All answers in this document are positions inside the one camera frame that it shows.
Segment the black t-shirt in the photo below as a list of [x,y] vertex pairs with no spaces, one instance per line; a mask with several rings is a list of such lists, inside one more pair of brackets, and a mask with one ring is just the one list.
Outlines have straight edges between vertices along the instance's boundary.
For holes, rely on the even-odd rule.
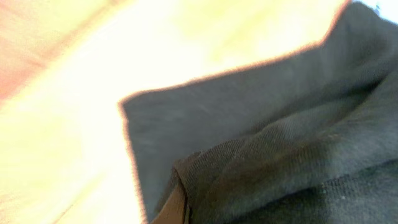
[[397,26],[360,2],[319,47],[123,109],[150,222],[397,222]]

